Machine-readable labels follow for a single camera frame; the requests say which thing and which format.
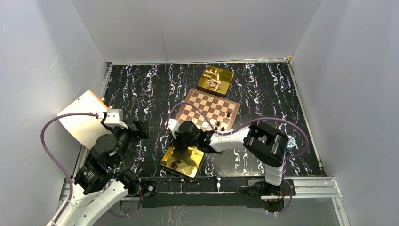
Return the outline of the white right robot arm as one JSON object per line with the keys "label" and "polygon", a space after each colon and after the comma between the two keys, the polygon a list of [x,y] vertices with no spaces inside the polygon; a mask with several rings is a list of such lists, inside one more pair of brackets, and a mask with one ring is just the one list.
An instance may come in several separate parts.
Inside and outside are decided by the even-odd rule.
{"label": "white right robot arm", "polygon": [[203,131],[192,121],[179,123],[170,120],[165,129],[171,135],[172,144],[181,151],[190,147],[204,153],[248,150],[265,165],[265,190],[271,195],[277,195],[283,190],[283,167],[289,138],[265,122],[254,121],[229,131]]}

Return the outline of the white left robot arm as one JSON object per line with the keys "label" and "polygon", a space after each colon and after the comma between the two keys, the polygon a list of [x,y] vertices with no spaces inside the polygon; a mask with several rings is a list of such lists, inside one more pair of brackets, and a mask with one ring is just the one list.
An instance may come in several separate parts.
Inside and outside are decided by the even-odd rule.
{"label": "white left robot arm", "polygon": [[125,128],[103,126],[109,133],[96,139],[49,226],[91,226],[121,198],[142,195],[139,176],[116,169],[131,143],[149,138],[148,121],[135,119]]}

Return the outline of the gold tin with dark pieces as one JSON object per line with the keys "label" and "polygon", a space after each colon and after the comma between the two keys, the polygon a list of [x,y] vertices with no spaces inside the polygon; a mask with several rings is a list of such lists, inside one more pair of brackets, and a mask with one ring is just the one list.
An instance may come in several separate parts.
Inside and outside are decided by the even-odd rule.
{"label": "gold tin with dark pieces", "polygon": [[205,154],[196,147],[189,147],[186,151],[180,151],[170,144],[162,160],[166,159],[181,159],[177,169],[168,169],[169,171],[194,180],[201,168]]}

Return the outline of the pile of dark chess pieces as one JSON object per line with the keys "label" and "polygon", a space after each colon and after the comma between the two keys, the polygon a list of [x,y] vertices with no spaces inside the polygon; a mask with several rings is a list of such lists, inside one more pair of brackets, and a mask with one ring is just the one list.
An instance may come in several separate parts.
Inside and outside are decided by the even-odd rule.
{"label": "pile of dark chess pieces", "polygon": [[175,170],[178,168],[179,164],[181,163],[181,159],[177,158],[177,159],[166,159],[166,160],[162,160],[161,161],[161,165],[163,167]]}

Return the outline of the wooden folding chess board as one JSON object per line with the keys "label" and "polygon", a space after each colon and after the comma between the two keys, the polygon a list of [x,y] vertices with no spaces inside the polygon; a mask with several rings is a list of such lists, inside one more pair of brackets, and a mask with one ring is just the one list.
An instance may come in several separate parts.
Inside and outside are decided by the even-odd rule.
{"label": "wooden folding chess board", "polygon": [[[211,130],[211,125],[218,131],[221,131],[221,127],[225,131],[231,130],[240,109],[240,103],[198,89],[190,89],[184,101],[193,104],[200,111],[191,105],[181,105],[175,119],[179,123],[192,121],[203,131]],[[227,112],[231,112],[230,118],[226,118]]]}

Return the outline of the pile of light chess pieces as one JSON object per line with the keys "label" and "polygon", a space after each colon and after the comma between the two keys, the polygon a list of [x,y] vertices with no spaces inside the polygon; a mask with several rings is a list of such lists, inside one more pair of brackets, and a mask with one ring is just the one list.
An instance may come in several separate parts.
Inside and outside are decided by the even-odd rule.
{"label": "pile of light chess pieces", "polygon": [[214,91],[218,91],[220,89],[222,83],[220,81],[220,73],[217,69],[206,69],[202,76],[206,78],[206,85],[208,89],[212,88]]}

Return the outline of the gold tin with light pieces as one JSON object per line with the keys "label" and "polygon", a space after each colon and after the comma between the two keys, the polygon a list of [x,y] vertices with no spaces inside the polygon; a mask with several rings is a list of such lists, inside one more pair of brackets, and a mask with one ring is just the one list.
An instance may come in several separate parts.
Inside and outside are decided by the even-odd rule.
{"label": "gold tin with light pieces", "polygon": [[211,95],[218,96],[218,97],[226,97],[227,96],[227,92],[229,91],[229,88],[230,88],[231,83],[232,83],[233,78],[234,78],[234,72],[230,72],[230,71],[227,71],[227,70],[224,70],[224,69],[221,69],[221,68],[217,68],[217,67],[214,67],[214,66],[207,66],[206,69],[208,69],[208,70],[209,69],[213,69],[213,70],[217,69],[219,71],[219,73],[220,73],[220,81],[222,83],[221,87],[220,87],[220,89],[218,91],[214,91],[212,88],[208,89],[207,85],[206,85],[206,78],[204,78],[202,76],[203,73],[205,72],[204,71],[202,73],[201,77],[200,77],[200,80],[199,80],[198,84],[197,84],[197,89],[201,90],[201,91],[204,91],[204,92],[207,92],[207,93],[209,93]]}

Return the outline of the blue round object on table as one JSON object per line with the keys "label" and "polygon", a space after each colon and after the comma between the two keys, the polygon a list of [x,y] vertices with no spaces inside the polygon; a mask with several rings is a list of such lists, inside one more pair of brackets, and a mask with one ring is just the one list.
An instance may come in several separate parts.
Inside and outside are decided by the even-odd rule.
{"label": "blue round object on table", "polygon": [[288,135],[287,151],[292,150],[296,147],[296,140],[293,136]]}

